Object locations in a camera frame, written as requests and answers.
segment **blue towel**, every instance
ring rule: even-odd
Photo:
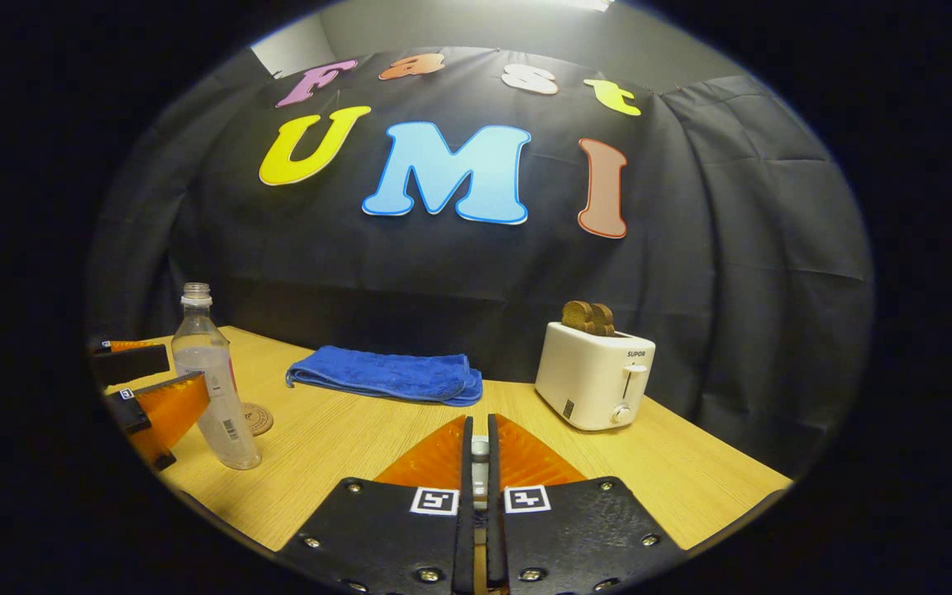
[[[288,366],[284,383],[313,384],[371,397],[468,407],[483,396],[483,376],[466,355],[381,355],[325,346]]]

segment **letter m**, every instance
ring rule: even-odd
[[[469,193],[455,204],[462,218],[473,221],[519,225],[528,210],[517,196],[517,172],[521,147],[530,133],[509,126],[484,126],[457,152],[450,152],[439,128],[430,121],[405,121],[389,127],[392,152],[384,165],[377,192],[363,200],[368,215],[399,216],[413,208],[407,195],[409,173],[431,215],[438,214],[471,176]]]

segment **toaster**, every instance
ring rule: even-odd
[[[656,344],[639,336],[590,335],[552,321],[535,389],[579,430],[628,426],[645,398],[654,354]]]

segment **table surface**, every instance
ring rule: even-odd
[[[524,426],[587,478],[616,475],[684,549],[698,545],[788,478],[645,399],[630,426],[600,432],[572,428],[533,384],[483,381],[472,407],[366,397],[328,388],[286,387],[288,366],[312,350],[234,327],[230,340],[242,402],[271,412],[274,425],[256,436],[262,463],[248,471],[224,467],[196,426],[171,449],[178,462],[161,478],[250,538],[279,550],[344,477],[374,478],[418,441],[458,415],[473,434],[487,434],[487,415]],[[169,344],[170,336],[152,340]],[[117,389],[169,380],[156,374]]]

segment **barcode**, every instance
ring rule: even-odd
[[[226,435],[230,437],[230,440],[238,440],[241,436],[237,435],[237,429],[234,428],[233,419],[227,419],[227,421],[222,422],[223,428],[226,428]]]

